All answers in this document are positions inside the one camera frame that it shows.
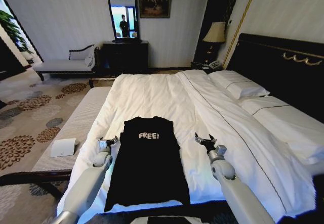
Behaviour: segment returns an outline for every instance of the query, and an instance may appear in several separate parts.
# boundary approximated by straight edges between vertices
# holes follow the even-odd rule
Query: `dark wooden dresser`
[[[148,69],[148,41],[105,42],[100,50],[102,74],[142,74]]]

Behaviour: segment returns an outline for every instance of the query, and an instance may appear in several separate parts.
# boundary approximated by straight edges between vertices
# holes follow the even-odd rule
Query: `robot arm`
[[[212,149],[216,140],[211,135],[210,137],[211,140],[206,140],[196,134],[195,140],[207,148],[213,176],[221,184],[222,192],[238,223],[273,224],[273,219],[258,198],[239,180],[233,166],[224,159],[226,147],[217,145]]]
[[[52,224],[77,223],[80,216],[89,209],[112,163],[111,145],[117,141],[117,137],[99,141],[100,152],[95,157],[93,165],[87,168],[73,185],[65,198],[63,211]]]

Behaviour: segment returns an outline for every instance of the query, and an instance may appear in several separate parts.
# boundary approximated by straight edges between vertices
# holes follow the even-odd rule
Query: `white bedsheet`
[[[305,165],[324,161],[324,124],[273,96],[241,101],[241,107],[288,144]]]
[[[294,216],[315,207],[311,175],[289,149],[213,85],[204,72],[192,70],[176,75],[121,75],[115,80],[80,150],[68,189],[58,204],[58,213],[73,184],[92,165],[98,152],[97,139],[119,137],[125,120],[155,115],[174,123],[191,203],[224,199],[219,183],[211,174],[205,148],[194,141],[197,132],[204,138],[210,133],[218,139],[218,144],[227,147],[225,158],[275,221],[283,215]],[[119,146],[117,143],[112,148],[114,159]],[[161,151],[167,156],[163,146]],[[79,222],[103,212],[112,170],[113,165],[93,205]],[[169,201],[128,207],[115,205],[110,212],[178,204]]]

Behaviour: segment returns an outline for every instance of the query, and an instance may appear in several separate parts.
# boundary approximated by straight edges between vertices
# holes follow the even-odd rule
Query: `person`
[[[128,23],[125,21],[125,15],[122,14],[121,18],[122,21],[120,22],[119,27],[121,29],[121,32],[123,33],[123,37],[129,37],[128,36],[129,28],[128,28]]]

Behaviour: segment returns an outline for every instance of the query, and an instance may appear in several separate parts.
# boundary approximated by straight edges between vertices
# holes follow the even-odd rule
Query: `black headboard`
[[[324,44],[242,33],[227,70],[324,122]]]

